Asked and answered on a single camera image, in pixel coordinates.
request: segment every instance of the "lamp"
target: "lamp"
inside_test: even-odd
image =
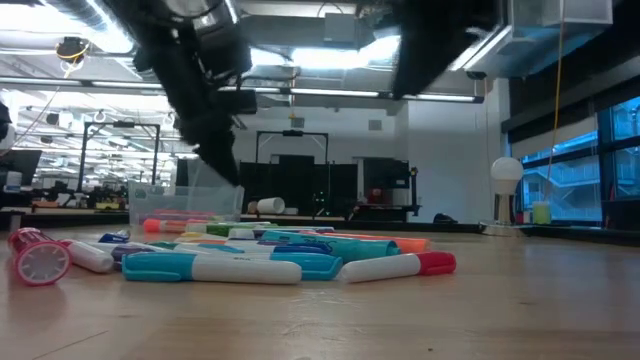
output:
[[[495,220],[501,225],[512,224],[511,201],[523,175],[522,164],[511,157],[501,157],[491,166],[491,177],[496,192]]]

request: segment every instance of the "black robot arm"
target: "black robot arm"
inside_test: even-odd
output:
[[[230,109],[229,94],[217,90],[230,77],[251,68],[249,46],[239,29],[229,23],[226,28],[221,25],[210,32],[196,32],[190,18],[178,16],[160,0],[105,3],[138,43],[137,69],[153,69],[164,87],[179,117],[183,140],[197,145],[195,152],[205,163],[238,185],[231,116],[239,109]],[[209,11],[221,3],[216,1]]]

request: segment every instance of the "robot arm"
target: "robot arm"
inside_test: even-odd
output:
[[[252,91],[217,91],[252,65],[249,44],[225,0],[208,0],[211,7],[193,16],[177,14],[167,5],[172,0],[103,1],[137,41],[138,70],[153,69],[162,83],[179,116],[182,138],[198,146],[195,151],[205,163],[238,185],[232,116],[257,109]],[[383,1],[391,5],[391,23],[400,25],[403,36],[394,98],[421,92],[446,71],[475,40],[467,29],[491,29],[503,1]],[[210,13],[216,23],[196,30],[193,20]]]
[[[249,45],[237,26],[231,23],[196,32],[190,17],[177,15],[160,0],[105,0],[105,3],[139,45],[134,59],[138,70],[153,69],[163,85],[179,117],[183,140],[197,145],[195,152],[205,163],[232,185],[239,185],[232,152],[231,116],[255,107],[255,94],[253,104],[251,100],[246,104],[246,93],[241,96],[217,91],[228,78],[251,68]],[[223,0],[213,3],[208,12],[228,11],[221,6]],[[235,102],[229,99],[234,94],[237,94]]]

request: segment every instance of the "glass window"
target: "glass window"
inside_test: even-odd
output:
[[[576,150],[595,148],[596,146],[598,146],[598,132],[592,131],[590,133],[586,133],[571,140],[567,140],[563,143],[557,144],[553,147],[553,156],[570,153]],[[548,158],[549,156],[551,156],[550,148],[523,157],[522,163],[526,164],[528,162]]]
[[[640,97],[616,105],[612,111],[614,140],[640,135]]]
[[[616,197],[640,197],[640,148],[616,151]]]
[[[523,207],[533,211],[533,203],[549,196],[552,220],[600,221],[600,166],[597,156],[565,161],[551,166],[551,182],[547,181],[548,166],[526,169],[522,179]]]

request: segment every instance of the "pipe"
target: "pipe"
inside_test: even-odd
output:
[[[91,31],[90,40],[108,53],[129,53],[134,47],[129,32],[101,0],[40,0],[65,14],[69,19],[85,24]]]

